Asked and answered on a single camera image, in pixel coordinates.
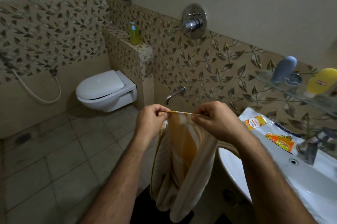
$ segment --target striped towel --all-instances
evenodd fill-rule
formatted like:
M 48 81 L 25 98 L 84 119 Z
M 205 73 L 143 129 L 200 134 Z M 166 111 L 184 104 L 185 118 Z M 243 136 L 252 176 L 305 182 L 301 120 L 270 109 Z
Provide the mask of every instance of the striped towel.
M 191 113 L 170 111 L 159 133 L 152 167 L 151 196 L 177 223 L 198 203 L 211 175 L 218 141 L 191 121 Z

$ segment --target floor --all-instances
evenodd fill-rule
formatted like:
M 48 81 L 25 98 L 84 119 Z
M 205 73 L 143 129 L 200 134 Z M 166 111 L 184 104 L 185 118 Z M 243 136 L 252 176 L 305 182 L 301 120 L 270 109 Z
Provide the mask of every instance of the floor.
M 7 224 L 76 223 L 130 142 L 137 114 L 133 105 L 112 113 L 81 105 L 2 141 Z M 150 184 L 156 145 L 141 164 L 138 194 Z M 191 224 L 213 224 L 222 213 L 233 224 L 255 223 L 218 157 L 193 211 Z

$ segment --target toilet bowl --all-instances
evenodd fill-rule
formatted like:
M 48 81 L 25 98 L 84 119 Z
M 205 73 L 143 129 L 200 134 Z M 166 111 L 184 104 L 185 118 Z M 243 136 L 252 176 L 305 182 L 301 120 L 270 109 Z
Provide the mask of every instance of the toilet bowl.
M 110 70 L 80 82 L 76 96 L 88 108 L 110 112 L 136 101 L 137 88 L 120 70 Z

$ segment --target toilet lid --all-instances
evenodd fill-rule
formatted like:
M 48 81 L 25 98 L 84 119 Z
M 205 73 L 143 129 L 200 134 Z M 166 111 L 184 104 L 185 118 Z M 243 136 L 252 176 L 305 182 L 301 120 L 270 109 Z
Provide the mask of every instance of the toilet lid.
M 85 100 L 97 99 L 119 91 L 124 83 L 114 70 L 88 77 L 76 88 L 76 95 Z

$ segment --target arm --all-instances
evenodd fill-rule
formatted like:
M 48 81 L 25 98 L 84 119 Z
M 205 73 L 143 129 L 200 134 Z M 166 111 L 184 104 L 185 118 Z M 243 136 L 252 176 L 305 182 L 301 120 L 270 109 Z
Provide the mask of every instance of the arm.
M 142 158 L 152 139 L 159 133 L 163 122 L 168 118 L 167 113 L 158 116 L 159 111 L 169 109 L 154 104 L 144 107 L 139 112 L 132 141 L 79 224 L 130 222 Z
M 192 120 L 218 140 L 233 144 L 242 160 L 254 211 L 259 223 L 317 224 L 293 192 L 270 154 L 224 103 L 200 105 Z

